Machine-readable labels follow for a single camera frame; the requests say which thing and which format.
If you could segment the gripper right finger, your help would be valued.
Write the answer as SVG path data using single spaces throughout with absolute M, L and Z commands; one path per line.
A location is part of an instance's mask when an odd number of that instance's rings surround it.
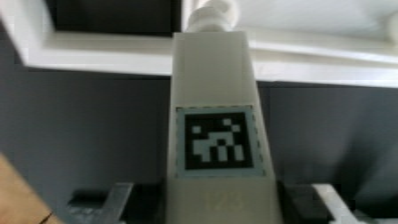
M 277 183 L 284 224 L 366 224 L 330 184 Z

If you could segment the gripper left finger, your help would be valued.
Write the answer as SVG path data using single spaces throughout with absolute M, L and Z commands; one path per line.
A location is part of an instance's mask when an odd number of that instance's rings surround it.
M 67 224 L 165 224 L 163 184 L 117 183 L 108 191 L 78 190 Z

